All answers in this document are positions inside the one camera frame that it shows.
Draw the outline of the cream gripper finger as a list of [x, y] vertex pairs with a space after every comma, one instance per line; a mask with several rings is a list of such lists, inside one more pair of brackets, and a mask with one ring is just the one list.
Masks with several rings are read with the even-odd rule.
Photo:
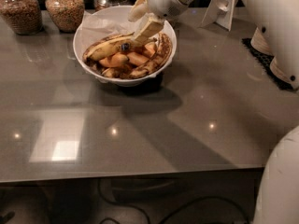
[[150, 42], [150, 39], [164, 28], [165, 19], [161, 19], [153, 13], [147, 13], [138, 24], [131, 38], [133, 47], [141, 47]]
[[128, 21], [135, 22], [148, 12], [148, 0], [136, 0], [128, 13]]

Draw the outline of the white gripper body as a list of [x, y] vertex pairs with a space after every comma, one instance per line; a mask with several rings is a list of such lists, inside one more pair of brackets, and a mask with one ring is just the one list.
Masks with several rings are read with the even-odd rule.
[[188, 7], [185, 0], [147, 0], [147, 5], [151, 13], [165, 19], [176, 18]]

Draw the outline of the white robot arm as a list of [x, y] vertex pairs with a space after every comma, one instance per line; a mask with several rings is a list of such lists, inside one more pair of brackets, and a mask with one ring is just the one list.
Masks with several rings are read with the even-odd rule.
[[[147, 13], [173, 19], [193, 0], [136, 0], [128, 20]], [[242, 0], [265, 35], [280, 70], [299, 87], [299, 0]], [[299, 224], [299, 127], [272, 151], [263, 171], [252, 224]]]

